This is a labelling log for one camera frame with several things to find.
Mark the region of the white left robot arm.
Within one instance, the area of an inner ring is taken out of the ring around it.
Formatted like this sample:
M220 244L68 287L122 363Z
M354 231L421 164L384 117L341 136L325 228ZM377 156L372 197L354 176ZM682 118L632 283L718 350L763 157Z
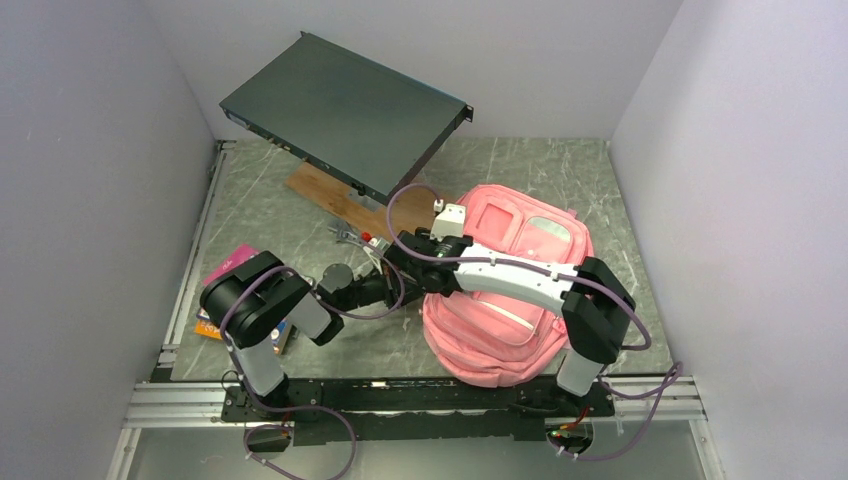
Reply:
M199 306L236 360L241 383L251 388L248 407L272 420L285 411L289 387L273 350L275 331L293 327L322 346L343 329L344 313L376 303L404 306L423 294L383 261L364 276L332 264L316 282L287 270L269 251L246 248L204 281Z

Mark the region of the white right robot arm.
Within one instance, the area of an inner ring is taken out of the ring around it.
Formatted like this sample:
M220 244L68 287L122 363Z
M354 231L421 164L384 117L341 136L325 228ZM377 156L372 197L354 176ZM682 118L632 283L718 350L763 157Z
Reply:
M574 415L623 348L635 302L598 258L581 263L524 259L470 236L402 232L388 262L425 295L425 340L464 383L508 387L538 375L561 351L551 401Z

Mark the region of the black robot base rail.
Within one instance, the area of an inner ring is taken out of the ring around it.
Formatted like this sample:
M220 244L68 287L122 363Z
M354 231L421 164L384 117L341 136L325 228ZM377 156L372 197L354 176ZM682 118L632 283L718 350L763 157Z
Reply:
M297 446L348 440L348 429L319 409L335 410L359 441L508 437L542 441L558 422L611 418L615 407L599 386L578 397L551 375L514 387L475 387L436 377L387 379L292 379L288 399L296 411L268 412L239 386L225 390L220 419L252 424L284 420Z

